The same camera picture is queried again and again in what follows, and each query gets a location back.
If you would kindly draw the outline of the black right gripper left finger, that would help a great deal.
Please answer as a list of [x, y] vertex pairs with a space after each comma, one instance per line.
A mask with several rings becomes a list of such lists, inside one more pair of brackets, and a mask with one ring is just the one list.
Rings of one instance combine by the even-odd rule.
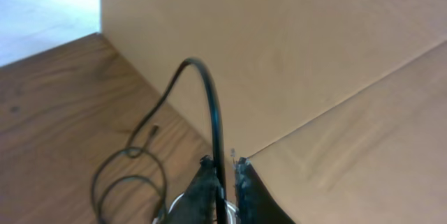
[[214, 202], [220, 186], [210, 156], [203, 156], [200, 168], [163, 221], [165, 224], [211, 224]]

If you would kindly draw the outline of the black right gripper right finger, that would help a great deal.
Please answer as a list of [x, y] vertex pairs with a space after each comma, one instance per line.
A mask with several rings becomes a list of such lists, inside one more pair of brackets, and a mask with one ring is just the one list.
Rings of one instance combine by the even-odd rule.
[[295, 224], [275, 202], [248, 158], [235, 163], [237, 223]]

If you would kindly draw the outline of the black cable blue connector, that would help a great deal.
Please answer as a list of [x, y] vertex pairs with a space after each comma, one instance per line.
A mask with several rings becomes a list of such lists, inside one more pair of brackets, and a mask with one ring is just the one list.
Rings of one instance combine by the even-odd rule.
[[[151, 186], [159, 196], [159, 201], [157, 202], [156, 208], [154, 210], [154, 213], [152, 214], [152, 220], [151, 223], [160, 223], [168, 216], [168, 208], [166, 206], [166, 197], [167, 197], [167, 191], [168, 191], [168, 180], [166, 175], [166, 170], [164, 166], [162, 165], [161, 161], [153, 154], [151, 153], [147, 148], [151, 141], [155, 138], [157, 132], [159, 131], [159, 126], [154, 125], [152, 129], [149, 132], [147, 141], [144, 143], [142, 147], [125, 147], [123, 149], [120, 149], [119, 151], [116, 151], [115, 153], [111, 154], [109, 157], [106, 158], [106, 160], [99, 165], [97, 170], [95, 171], [94, 175], [91, 179], [91, 186], [89, 190], [89, 199], [90, 204], [92, 207], [92, 210], [95, 215], [95, 219], [97, 223], [100, 224], [106, 224], [107, 220], [103, 217], [103, 203], [105, 202], [107, 196], [110, 194], [110, 192], [120, 183], [127, 182], [127, 181], [141, 181], [144, 184], [147, 184]], [[118, 156], [126, 154], [131, 159], [138, 158], [140, 156], [149, 156], [158, 166], [161, 172], [162, 176], [162, 186], [158, 187], [149, 177], [142, 176], [140, 174], [132, 174], [127, 175], [121, 178], [118, 178], [114, 180], [109, 186], [106, 187], [106, 189], [102, 192], [99, 199], [96, 199], [96, 185], [98, 182], [98, 179], [104, 171], [104, 169], [109, 165], [114, 159], [116, 159]]]

